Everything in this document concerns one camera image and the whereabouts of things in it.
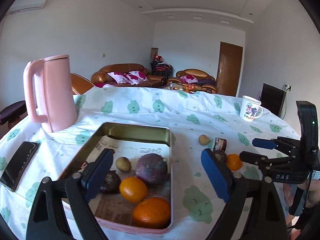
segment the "pink pitcher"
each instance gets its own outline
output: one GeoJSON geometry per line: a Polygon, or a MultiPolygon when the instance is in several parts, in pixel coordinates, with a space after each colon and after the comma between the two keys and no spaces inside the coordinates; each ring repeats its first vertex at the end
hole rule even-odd
{"type": "Polygon", "coordinates": [[[57,132],[75,123],[77,113],[72,97],[69,55],[29,62],[23,73],[23,85],[32,122],[41,123],[46,132],[57,132]]]}

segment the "wooden door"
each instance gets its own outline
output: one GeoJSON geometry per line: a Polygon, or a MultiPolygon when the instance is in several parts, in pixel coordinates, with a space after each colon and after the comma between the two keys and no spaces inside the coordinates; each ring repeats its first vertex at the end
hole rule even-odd
{"type": "Polygon", "coordinates": [[[218,94],[236,96],[243,48],[230,43],[220,42],[220,56],[217,73],[218,94]]]}

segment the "white wall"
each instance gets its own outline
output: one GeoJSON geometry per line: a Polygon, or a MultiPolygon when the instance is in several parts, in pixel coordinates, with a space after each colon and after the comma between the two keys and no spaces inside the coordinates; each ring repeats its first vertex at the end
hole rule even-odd
{"type": "Polygon", "coordinates": [[[197,68],[216,78],[221,41],[244,47],[245,32],[207,23],[156,22],[153,46],[174,74],[197,68]]]}
{"type": "Polygon", "coordinates": [[[149,67],[153,31],[151,19],[118,0],[47,0],[42,10],[6,16],[0,110],[24,99],[22,74],[29,61],[69,54],[71,71],[88,79],[113,63],[149,67]]]}
{"type": "Polygon", "coordinates": [[[296,100],[312,102],[320,113],[319,52],[320,35],[300,2],[273,0],[246,43],[239,95],[256,97],[263,83],[291,85],[284,120],[300,132],[296,100]]]}

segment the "orange fruit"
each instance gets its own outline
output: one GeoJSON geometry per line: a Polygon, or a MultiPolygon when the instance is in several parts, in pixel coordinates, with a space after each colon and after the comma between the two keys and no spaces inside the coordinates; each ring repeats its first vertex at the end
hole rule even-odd
{"type": "Polygon", "coordinates": [[[163,198],[148,198],[134,208],[132,219],[137,227],[164,229],[170,224],[170,205],[163,198]]]}
{"type": "Polygon", "coordinates": [[[139,203],[147,195],[147,186],[141,179],[128,177],[119,186],[121,195],[131,203],[139,203]]]}
{"type": "Polygon", "coordinates": [[[237,171],[242,167],[242,161],[238,154],[227,155],[227,166],[232,171],[237,171]]]}

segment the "television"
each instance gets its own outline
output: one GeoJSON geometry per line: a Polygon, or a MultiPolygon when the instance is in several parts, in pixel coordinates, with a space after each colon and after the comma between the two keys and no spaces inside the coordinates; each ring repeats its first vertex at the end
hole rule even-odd
{"type": "Polygon", "coordinates": [[[260,98],[261,106],[280,117],[285,96],[285,91],[264,83],[260,98]]]}

